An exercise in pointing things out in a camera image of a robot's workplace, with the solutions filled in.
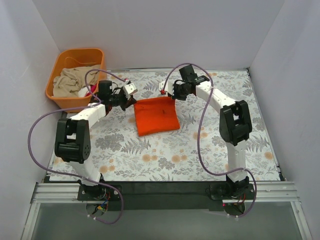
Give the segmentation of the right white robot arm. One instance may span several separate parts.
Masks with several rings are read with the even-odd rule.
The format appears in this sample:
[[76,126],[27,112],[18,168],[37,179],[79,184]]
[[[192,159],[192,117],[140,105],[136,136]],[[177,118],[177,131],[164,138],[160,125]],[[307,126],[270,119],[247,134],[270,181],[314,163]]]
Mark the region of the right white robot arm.
[[208,72],[199,76],[194,67],[192,63],[176,66],[181,78],[172,83],[166,79],[162,89],[173,100],[184,101],[193,94],[205,101],[205,109],[212,107],[219,114],[219,134],[226,144],[228,170],[223,173],[225,183],[214,190],[220,197],[244,200],[250,186],[246,168],[247,141],[252,132],[248,103],[230,98],[214,86]]

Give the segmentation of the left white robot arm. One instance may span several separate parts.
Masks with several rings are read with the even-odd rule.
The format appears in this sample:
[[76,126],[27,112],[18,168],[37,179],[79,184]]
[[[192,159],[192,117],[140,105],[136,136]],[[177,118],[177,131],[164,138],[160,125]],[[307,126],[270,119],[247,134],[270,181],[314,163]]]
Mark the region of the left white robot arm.
[[78,177],[82,193],[95,200],[102,200],[107,188],[101,184],[104,178],[91,159],[90,128],[104,118],[113,107],[125,111],[135,104],[134,94],[138,91],[135,84],[125,80],[121,87],[112,87],[110,80],[98,83],[98,92],[87,108],[70,118],[61,118],[57,123],[54,153],[70,165]]

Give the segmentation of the orange t shirt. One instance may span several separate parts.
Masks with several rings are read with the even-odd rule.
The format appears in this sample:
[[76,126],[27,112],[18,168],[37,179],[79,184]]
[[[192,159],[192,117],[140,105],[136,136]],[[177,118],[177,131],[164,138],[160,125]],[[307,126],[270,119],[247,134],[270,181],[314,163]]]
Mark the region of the orange t shirt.
[[134,115],[140,137],[180,129],[175,100],[167,96],[137,101]]

